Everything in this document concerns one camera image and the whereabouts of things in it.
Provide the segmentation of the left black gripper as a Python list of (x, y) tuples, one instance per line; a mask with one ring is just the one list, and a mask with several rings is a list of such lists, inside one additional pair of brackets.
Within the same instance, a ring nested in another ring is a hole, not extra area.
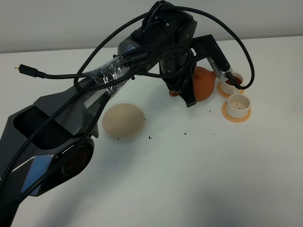
[(169, 91), (178, 94), (187, 107), (195, 105), (192, 79), (195, 64), (191, 49), (183, 45), (172, 45), (159, 48), (159, 53), (161, 78)]

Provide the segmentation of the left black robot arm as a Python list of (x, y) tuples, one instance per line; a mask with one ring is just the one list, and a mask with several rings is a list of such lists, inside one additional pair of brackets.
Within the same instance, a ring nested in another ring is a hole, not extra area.
[(97, 122), (109, 100), (135, 75), (159, 78), (187, 106), (196, 104), (191, 52), (196, 21), (179, 7), (158, 1), (138, 17), (140, 28), (119, 46), (117, 55), (97, 69), (61, 75), (71, 88), (38, 98), (11, 115), (0, 139), (0, 224), (9, 227), (20, 203), (79, 174), (90, 162)]

